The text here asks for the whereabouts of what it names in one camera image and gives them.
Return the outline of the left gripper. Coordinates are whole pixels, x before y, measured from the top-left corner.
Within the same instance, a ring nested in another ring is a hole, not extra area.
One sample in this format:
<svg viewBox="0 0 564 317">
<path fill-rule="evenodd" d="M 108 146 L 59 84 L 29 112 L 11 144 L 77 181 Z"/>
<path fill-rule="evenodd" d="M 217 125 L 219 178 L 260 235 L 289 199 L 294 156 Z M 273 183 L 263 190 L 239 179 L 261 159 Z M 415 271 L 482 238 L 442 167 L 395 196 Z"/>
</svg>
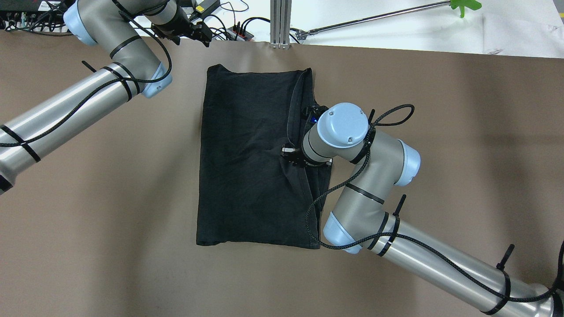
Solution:
<svg viewBox="0 0 564 317">
<path fill-rule="evenodd" d="M 180 7 L 163 7 L 151 13 L 151 30 L 160 39 L 167 39 L 176 45 L 183 37 L 201 42 L 209 48 L 213 32 L 204 22 L 189 23 L 186 13 Z"/>
</svg>

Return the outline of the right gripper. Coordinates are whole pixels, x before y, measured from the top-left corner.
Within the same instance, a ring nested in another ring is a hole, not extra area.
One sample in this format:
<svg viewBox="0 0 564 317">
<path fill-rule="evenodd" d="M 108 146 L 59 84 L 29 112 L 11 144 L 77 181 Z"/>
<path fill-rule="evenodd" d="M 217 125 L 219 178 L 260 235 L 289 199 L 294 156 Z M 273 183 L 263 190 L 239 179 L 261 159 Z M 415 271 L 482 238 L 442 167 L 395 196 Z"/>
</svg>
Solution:
<svg viewBox="0 0 564 317">
<path fill-rule="evenodd" d="M 309 159 L 299 148 L 290 148 L 290 147 L 282 147 L 281 148 L 281 157 L 292 163 L 293 166 L 299 166 L 302 168 L 310 167 L 310 168 L 320 168 L 322 166 L 332 166 L 333 159 L 329 159 L 328 161 L 318 162 Z"/>
</svg>

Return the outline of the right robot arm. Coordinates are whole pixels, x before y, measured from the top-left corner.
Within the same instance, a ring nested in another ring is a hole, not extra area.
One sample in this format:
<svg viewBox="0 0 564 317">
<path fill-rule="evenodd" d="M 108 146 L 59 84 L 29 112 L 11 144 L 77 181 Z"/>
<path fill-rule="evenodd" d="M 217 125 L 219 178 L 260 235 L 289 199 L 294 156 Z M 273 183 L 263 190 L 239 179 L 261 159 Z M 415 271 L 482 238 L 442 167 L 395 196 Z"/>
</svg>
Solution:
<svg viewBox="0 0 564 317">
<path fill-rule="evenodd" d="M 314 199 L 305 214 L 306 231 L 322 247 L 357 254 L 366 249 L 493 317 L 561 317 L 563 315 L 563 250 L 550 287 L 510 277 L 506 261 L 510 245 L 497 265 L 488 265 L 401 220 L 406 196 L 395 212 L 384 208 L 395 186 L 417 175 L 421 157 L 400 139 L 379 130 L 382 120 L 403 104 L 374 118 L 353 103 L 308 110 L 311 127 L 298 147 L 283 146 L 280 155 L 300 167 L 320 168 L 341 157 L 355 168 L 344 182 Z"/>
</svg>

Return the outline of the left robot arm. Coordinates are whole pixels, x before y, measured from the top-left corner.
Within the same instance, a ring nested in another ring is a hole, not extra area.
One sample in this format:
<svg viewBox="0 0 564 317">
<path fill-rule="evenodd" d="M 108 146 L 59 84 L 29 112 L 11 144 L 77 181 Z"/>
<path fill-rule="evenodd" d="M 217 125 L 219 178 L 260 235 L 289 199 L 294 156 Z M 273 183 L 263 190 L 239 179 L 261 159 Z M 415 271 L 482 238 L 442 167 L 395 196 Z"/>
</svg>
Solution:
<svg viewBox="0 0 564 317">
<path fill-rule="evenodd" d="M 141 94 L 151 98 L 172 81 L 131 23 L 145 16 L 148 35 L 176 44 L 182 37 L 206 47 L 212 32 L 192 22 L 175 0 L 77 0 L 63 15 L 68 29 L 82 43 L 103 48 L 111 64 L 59 92 L 1 126 L 1 193 L 16 177 L 119 106 Z"/>
</svg>

